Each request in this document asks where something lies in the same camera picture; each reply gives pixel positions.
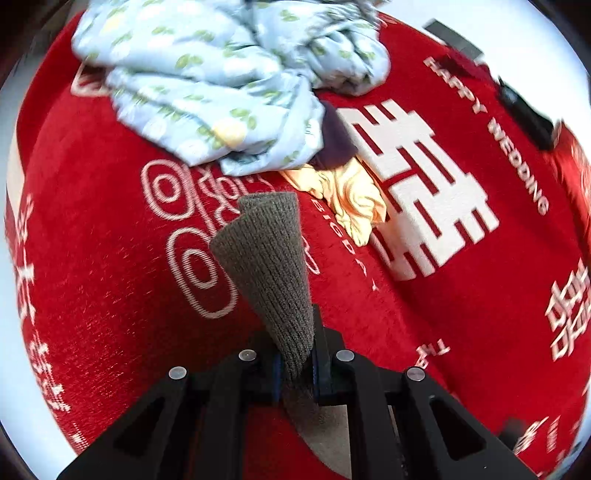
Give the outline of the grey knit garment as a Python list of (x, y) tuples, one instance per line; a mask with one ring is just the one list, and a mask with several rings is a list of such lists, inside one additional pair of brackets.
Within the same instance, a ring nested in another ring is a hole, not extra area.
[(318, 460), (352, 477), (346, 407), (321, 407), (312, 395), (315, 325), (300, 208), (293, 192), (245, 195), (239, 216), (209, 243), (215, 259), (266, 326), (283, 361), (283, 406)]

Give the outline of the red wedding blanket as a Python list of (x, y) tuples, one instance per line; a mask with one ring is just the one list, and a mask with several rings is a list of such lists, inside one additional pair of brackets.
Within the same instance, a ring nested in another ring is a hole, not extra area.
[[(590, 276), (548, 154), (491, 87), (438, 69), (445, 46), (386, 17), (402, 64), (376, 93), (332, 99), (387, 220), (358, 247), (322, 200), (298, 200), (322, 320), (383, 367), (418, 366), (485, 426), (525, 425), (516, 453), (550, 479), (583, 448)], [(107, 100), (74, 95), (65, 28), (29, 88), (7, 208), (23, 337), (44, 401), (81, 452), (171, 359), (207, 366), (260, 323), (232, 296), (204, 236), (278, 173), (188, 169), (121, 126)]]

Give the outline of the yellow small garment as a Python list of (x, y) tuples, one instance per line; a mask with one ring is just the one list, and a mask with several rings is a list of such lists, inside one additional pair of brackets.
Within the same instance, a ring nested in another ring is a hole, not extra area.
[(307, 164), (280, 174), (298, 191), (325, 200), (356, 246), (366, 246), (373, 228), (386, 221), (387, 205), (381, 191), (356, 157), (332, 170)]

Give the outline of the red embroidered pillow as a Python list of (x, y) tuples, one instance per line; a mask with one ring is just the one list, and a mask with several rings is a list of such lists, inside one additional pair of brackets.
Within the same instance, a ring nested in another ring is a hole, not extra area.
[(556, 181), (565, 191), (573, 216), (584, 263), (590, 265), (590, 161), (566, 123), (554, 129), (554, 146), (548, 158)]

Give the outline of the dark purple small garment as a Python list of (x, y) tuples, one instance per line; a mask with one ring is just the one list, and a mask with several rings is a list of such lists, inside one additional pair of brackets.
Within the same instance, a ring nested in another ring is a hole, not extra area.
[(335, 107), (324, 100), (321, 103), (325, 107), (325, 115), (322, 119), (324, 145), (311, 158), (310, 164), (315, 170), (334, 170), (346, 165), (355, 157), (358, 148), (349, 136), (349, 131)]

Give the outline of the black object on bed edge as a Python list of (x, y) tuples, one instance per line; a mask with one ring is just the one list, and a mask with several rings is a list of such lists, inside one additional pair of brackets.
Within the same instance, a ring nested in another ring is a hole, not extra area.
[(555, 127), (552, 121), (532, 108), (502, 79), (498, 83), (498, 97), (512, 118), (540, 150), (551, 150), (555, 145)]

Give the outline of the light blue patterned cloth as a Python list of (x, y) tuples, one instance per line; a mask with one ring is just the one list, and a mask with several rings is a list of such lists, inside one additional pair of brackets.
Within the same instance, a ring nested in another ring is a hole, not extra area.
[(116, 117), (190, 166), (245, 176), (324, 148), (318, 90), (367, 94), (391, 61), (373, 1), (93, 1), (73, 53)]

